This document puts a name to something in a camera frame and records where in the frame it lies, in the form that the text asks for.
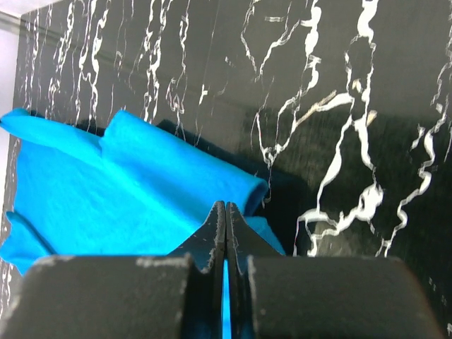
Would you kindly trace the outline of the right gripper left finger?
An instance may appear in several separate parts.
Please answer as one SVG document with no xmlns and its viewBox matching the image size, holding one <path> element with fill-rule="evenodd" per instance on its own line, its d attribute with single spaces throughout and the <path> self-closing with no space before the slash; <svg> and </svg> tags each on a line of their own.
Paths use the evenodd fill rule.
<svg viewBox="0 0 452 339">
<path fill-rule="evenodd" d="M 225 203 L 217 201 L 201 227 L 169 254 L 191 259 L 184 291 L 181 338 L 222 337 L 225 232 Z"/>
</svg>

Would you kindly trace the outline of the blue t shirt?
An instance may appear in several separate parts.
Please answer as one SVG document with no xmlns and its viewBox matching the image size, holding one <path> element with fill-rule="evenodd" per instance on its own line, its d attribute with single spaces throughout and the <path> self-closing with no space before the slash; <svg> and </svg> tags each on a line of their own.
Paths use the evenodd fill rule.
<svg viewBox="0 0 452 339">
<path fill-rule="evenodd" d="M 189 256 L 171 257 L 217 201 L 235 203 L 278 253 L 254 212 L 259 177 L 120 111 L 102 136 L 15 109 L 21 141 L 11 233 L 1 257 L 23 275 L 2 338 L 181 338 Z M 226 259 L 222 330 L 230 324 Z"/>
</svg>

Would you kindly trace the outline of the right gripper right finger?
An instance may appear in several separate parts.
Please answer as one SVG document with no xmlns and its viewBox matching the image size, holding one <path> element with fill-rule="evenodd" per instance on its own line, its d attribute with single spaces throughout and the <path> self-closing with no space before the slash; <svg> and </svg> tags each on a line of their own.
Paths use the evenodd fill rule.
<svg viewBox="0 0 452 339">
<path fill-rule="evenodd" d="M 227 203 L 225 211 L 231 337 L 255 338 L 256 284 L 253 260 L 279 256 L 280 253 L 250 228 L 235 203 Z"/>
</svg>

